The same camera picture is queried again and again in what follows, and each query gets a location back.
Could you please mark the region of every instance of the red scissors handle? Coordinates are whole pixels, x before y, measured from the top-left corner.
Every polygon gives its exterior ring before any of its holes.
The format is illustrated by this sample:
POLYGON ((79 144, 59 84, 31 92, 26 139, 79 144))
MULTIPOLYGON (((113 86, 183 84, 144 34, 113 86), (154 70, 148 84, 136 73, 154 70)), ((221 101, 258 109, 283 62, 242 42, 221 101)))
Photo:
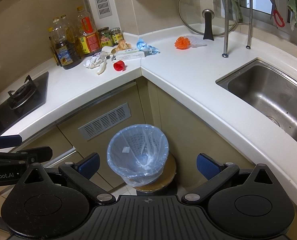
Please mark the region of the red scissors handle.
POLYGON ((280 15, 279 11, 278 10, 274 10, 273 12, 273 16, 274 16, 274 20, 276 22, 276 24, 279 26, 279 27, 284 27, 285 26, 285 23, 284 23, 284 20, 282 18, 282 16, 280 15))

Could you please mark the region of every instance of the white box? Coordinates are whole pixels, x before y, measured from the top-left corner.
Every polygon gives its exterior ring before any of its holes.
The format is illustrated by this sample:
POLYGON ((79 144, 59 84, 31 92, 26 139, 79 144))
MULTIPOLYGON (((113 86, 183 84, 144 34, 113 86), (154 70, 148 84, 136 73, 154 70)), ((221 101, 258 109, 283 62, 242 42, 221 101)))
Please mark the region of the white box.
POLYGON ((141 51, 138 48, 134 48, 118 51, 115 55, 115 60, 128 60, 141 57, 145 57, 144 51, 141 51))

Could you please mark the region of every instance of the ribbed black surface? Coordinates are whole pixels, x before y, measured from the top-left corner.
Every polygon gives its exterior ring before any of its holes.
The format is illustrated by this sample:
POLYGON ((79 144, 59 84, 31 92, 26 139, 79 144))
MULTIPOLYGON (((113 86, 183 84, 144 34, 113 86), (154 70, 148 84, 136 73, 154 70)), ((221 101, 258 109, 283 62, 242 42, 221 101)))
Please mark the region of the ribbed black surface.
MULTIPOLYGON (((215 228, 201 208, 176 196, 121 196, 97 207, 79 229, 59 240, 236 240, 215 228)), ((276 240, 287 240, 280 236, 276 240)))

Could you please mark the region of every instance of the black glass stovetop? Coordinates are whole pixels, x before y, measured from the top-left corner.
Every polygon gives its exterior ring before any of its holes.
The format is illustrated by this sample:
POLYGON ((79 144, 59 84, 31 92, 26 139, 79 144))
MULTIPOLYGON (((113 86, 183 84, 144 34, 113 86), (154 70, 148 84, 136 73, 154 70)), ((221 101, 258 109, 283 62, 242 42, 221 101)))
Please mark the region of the black glass stovetop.
POLYGON ((46 102, 48 75, 46 72, 33 80, 35 90, 33 94, 23 104, 16 109, 12 109, 9 99, 0 105, 0 135, 12 127, 19 120, 33 112, 46 102))

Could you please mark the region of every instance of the round stool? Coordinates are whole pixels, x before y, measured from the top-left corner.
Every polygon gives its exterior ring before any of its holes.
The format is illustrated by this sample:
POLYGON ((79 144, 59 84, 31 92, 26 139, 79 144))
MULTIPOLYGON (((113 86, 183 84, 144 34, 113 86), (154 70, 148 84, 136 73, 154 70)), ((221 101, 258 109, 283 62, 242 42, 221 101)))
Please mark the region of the round stool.
POLYGON ((176 162, 171 153, 168 154, 161 176, 148 185, 135 187, 138 196, 176 195, 177 187, 173 181, 176 174, 176 162))

